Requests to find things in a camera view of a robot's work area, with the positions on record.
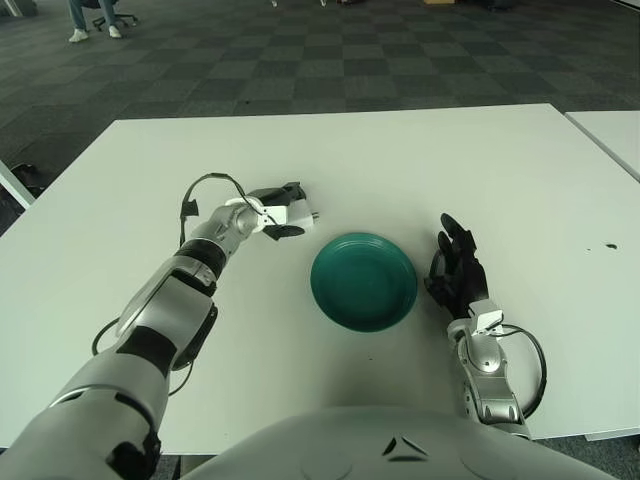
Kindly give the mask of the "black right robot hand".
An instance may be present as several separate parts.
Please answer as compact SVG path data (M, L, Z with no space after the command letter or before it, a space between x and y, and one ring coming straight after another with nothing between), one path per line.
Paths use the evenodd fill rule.
M489 298L486 274L476 258L476 243L470 230L442 213L443 229L424 285L431 298L453 319L467 318L472 303Z

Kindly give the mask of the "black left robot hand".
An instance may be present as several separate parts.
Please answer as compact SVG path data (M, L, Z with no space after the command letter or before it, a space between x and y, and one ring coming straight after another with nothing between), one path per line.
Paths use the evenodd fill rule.
M295 201L306 199L306 194L299 182L289 182L282 187L263 188L253 190L250 197L258 199L263 205L289 207ZM287 226L280 222L279 226L266 226L263 232L271 239L278 241L281 238L303 235L305 230L299 226Z

